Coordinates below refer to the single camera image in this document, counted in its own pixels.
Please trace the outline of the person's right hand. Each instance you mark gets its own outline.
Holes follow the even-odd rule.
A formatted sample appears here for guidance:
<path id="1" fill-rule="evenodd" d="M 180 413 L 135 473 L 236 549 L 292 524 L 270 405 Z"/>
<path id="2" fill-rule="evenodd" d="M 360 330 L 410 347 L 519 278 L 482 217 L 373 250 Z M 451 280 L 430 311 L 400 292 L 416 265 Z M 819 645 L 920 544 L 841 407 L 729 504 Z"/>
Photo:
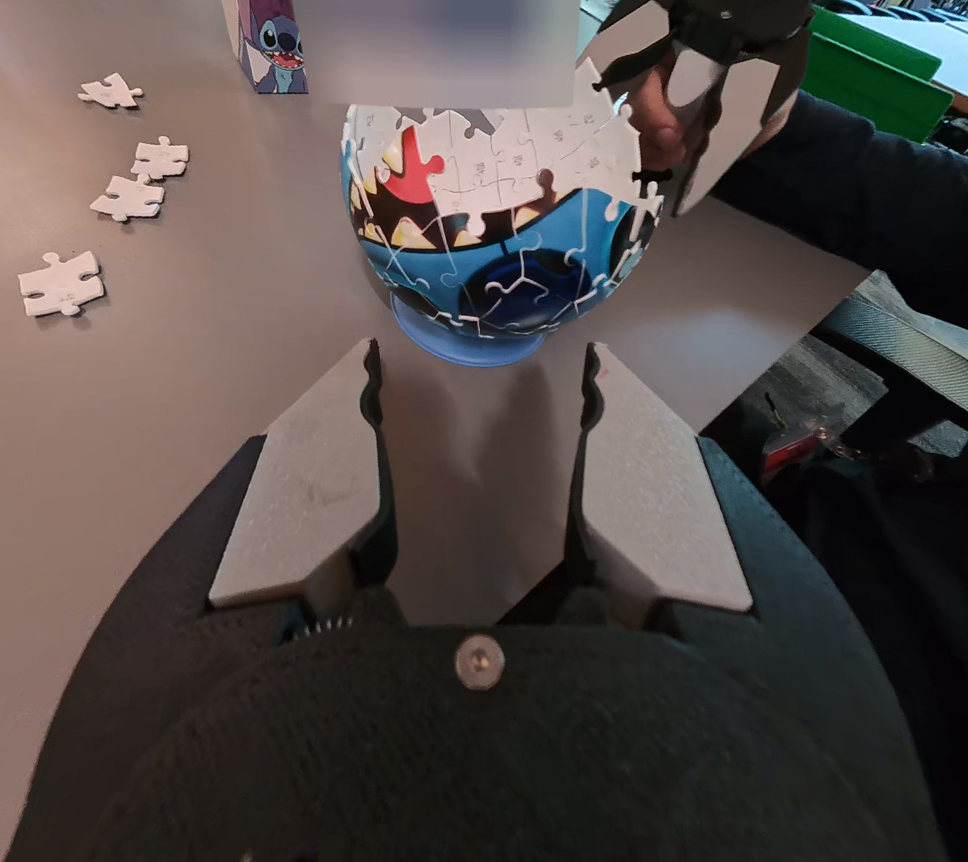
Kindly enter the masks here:
<path id="1" fill-rule="evenodd" d="M 627 103 L 630 122 L 639 133 L 640 160 L 644 171 L 661 173 L 687 162 L 694 139 L 678 120 L 667 100 L 667 86 L 675 66 L 675 53 L 643 73 L 630 87 Z"/>

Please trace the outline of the person's right forearm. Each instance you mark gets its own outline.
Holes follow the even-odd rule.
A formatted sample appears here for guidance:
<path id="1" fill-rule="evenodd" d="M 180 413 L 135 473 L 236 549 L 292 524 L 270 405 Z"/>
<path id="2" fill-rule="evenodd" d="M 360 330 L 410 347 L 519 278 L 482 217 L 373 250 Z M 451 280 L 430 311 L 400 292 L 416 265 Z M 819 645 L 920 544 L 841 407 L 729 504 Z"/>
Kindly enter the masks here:
<path id="1" fill-rule="evenodd" d="M 967 160 L 798 93 L 784 126 L 711 194 L 867 271 L 914 311 L 967 328 Z"/>

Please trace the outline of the blue puzzle ball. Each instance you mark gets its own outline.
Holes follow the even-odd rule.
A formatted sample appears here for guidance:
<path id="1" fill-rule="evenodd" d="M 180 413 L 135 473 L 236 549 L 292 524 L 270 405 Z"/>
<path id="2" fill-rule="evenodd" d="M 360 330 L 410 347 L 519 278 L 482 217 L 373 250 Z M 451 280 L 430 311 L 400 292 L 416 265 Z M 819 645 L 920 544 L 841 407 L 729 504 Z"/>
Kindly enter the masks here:
<path id="1" fill-rule="evenodd" d="M 566 107 L 349 106 L 345 206 L 375 274 L 431 327 L 481 344 L 590 312 L 640 262 L 663 208 L 624 101 L 584 57 Z"/>

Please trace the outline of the green plastic crate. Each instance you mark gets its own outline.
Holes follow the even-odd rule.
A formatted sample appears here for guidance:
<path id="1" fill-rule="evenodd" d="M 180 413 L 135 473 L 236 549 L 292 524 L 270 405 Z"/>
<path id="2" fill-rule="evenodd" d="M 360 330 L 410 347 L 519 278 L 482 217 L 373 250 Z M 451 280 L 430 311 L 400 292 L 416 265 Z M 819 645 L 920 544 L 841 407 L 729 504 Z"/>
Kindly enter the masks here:
<path id="1" fill-rule="evenodd" d="M 813 12 L 803 92 L 926 142 L 953 103 L 933 82 L 941 60 L 828 9 Z"/>

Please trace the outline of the red badge clip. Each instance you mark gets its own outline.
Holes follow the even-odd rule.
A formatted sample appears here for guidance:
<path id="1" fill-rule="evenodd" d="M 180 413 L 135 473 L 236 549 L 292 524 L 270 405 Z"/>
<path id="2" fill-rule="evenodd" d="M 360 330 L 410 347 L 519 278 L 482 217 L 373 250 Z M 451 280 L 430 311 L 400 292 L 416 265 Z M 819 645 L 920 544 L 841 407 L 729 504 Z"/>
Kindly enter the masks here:
<path id="1" fill-rule="evenodd" d="M 775 429 L 760 456 L 759 485 L 767 485 L 784 469 L 798 465 L 824 449 L 831 450 L 846 428 L 846 403 L 837 402 L 807 415 L 786 414 L 770 394 L 764 395 Z"/>

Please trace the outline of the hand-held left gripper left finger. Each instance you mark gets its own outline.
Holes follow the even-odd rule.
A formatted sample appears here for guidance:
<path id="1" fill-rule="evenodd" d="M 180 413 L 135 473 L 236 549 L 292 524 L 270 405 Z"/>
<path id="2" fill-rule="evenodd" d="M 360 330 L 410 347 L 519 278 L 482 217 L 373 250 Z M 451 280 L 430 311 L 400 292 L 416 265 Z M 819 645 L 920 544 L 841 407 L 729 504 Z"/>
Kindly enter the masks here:
<path id="1" fill-rule="evenodd" d="M 360 340 L 274 420 L 208 599 L 229 608 L 297 598 L 342 613 L 386 582 L 397 527 L 382 434 L 381 355 Z"/>

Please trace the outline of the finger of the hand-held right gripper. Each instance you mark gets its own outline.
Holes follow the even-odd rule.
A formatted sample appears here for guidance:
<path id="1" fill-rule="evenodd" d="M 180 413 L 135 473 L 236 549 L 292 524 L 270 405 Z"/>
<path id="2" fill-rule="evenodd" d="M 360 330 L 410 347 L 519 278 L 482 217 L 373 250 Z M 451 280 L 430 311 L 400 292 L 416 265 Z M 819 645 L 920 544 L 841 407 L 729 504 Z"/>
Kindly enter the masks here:
<path id="1" fill-rule="evenodd" d="M 650 0 L 602 28 L 578 57 L 579 93 L 628 93 L 671 48 L 670 16 Z"/>
<path id="2" fill-rule="evenodd" d="M 710 58 L 676 60 L 672 111 L 698 143 L 678 184 L 674 216 L 699 203 L 760 133 L 778 71 L 758 58 L 729 68 Z"/>

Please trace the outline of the blue ball stand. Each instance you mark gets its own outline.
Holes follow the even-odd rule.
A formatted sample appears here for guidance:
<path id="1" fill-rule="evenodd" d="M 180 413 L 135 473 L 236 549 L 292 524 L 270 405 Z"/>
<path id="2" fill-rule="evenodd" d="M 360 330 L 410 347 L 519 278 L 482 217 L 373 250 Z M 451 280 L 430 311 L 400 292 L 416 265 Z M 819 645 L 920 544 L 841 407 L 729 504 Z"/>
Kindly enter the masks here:
<path id="1" fill-rule="evenodd" d="M 474 368 L 515 364 L 532 355 L 544 342 L 535 336 L 462 336 L 458 329 L 433 321 L 392 294 L 390 306 L 397 324 L 418 347 L 434 357 Z"/>

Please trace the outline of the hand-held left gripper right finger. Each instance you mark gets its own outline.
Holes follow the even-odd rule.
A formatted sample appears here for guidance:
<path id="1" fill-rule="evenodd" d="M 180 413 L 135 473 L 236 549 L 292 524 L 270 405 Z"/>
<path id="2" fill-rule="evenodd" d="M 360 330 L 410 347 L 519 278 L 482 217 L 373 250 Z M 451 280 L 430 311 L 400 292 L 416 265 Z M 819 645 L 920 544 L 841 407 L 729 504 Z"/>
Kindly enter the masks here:
<path id="1" fill-rule="evenodd" d="M 568 579 L 609 613 L 683 602 L 753 607 L 698 439 L 601 342 L 587 346 L 583 410 L 568 498 Z"/>

